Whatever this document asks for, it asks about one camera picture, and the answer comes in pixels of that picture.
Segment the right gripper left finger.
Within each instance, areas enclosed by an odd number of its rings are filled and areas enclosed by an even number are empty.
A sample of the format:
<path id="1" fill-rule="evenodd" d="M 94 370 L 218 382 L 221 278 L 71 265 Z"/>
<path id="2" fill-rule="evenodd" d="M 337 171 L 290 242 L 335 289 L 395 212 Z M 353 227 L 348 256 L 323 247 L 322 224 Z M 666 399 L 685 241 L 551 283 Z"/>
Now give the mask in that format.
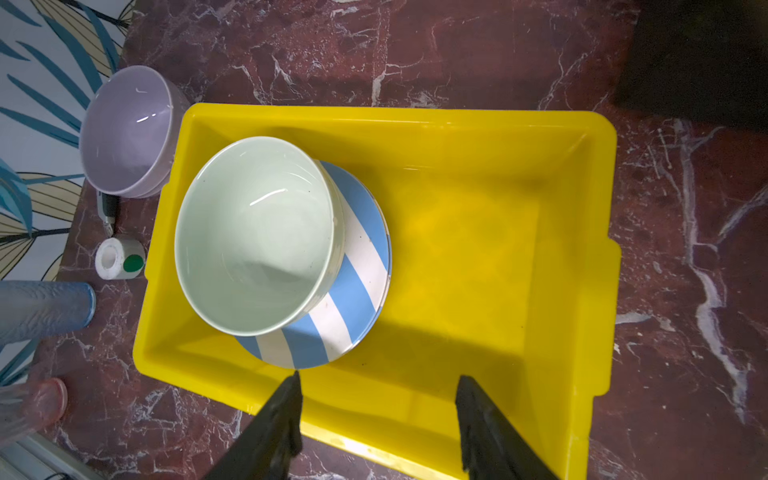
<path id="1" fill-rule="evenodd" d="M 287 377 L 204 479 L 288 479 L 302 450 L 300 375 Z"/>

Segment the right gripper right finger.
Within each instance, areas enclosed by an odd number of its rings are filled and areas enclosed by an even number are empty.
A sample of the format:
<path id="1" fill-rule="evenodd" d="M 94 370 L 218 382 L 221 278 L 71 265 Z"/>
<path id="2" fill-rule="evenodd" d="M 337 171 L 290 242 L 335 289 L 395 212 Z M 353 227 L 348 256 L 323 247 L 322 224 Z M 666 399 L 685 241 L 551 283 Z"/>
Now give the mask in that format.
<path id="1" fill-rule="evenodd" d="M 455 404 L 462 468 L 471 480 L 556 477 L 473 377 L 460 377 Z"/>

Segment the yellow plastic bin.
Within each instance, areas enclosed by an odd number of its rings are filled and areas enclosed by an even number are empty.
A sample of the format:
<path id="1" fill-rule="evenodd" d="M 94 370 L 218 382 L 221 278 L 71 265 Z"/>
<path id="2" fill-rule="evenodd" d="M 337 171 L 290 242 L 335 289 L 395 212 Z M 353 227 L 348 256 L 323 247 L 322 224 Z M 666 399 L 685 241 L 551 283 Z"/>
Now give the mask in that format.
<path id="1" fill-rule="evenodd" d="M 586 111 L 189 109 L 159 201 L 134 363 L 251 414 L 290 369 L 193 312 L 173 244 L 194 176 L 258 135 L 354 175 L 392 242 L 377 322 L 301 375 L 302 432 L 414 477 L 460 478 L 455 396 L 468 375 L 557 476 L 584 478 L 593 402 L 610 385 L 621 263 L 608 236 L 613 126 Z"/>

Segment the pale green bowl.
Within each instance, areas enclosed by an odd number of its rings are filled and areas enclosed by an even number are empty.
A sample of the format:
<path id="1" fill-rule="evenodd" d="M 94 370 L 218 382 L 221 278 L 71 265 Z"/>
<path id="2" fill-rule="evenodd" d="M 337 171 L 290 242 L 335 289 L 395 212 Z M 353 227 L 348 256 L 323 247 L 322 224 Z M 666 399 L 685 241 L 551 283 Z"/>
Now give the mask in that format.
<path id="1" fill-rule="evenodd" d="M 190 184 L 176 222 L 182 291 L 212 327 L 259 336 L 309 313 L 329 293 L 345 246 L 343 197 L 292 143 L 239 140 Z"/>

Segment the lilac bowl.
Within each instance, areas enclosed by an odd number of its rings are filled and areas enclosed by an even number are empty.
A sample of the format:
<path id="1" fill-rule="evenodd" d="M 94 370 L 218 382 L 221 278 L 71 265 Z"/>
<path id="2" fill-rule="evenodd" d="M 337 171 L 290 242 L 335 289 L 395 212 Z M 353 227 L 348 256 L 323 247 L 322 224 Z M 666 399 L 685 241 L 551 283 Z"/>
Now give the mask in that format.
<path id="1" fill-rule="evenodd" d="M 158 71 L 121 69 L 100 87 L 82 122 L 84 174 L 98 191 L 123 198 L 158 195 L 169 181 L 191 102 Z"/>

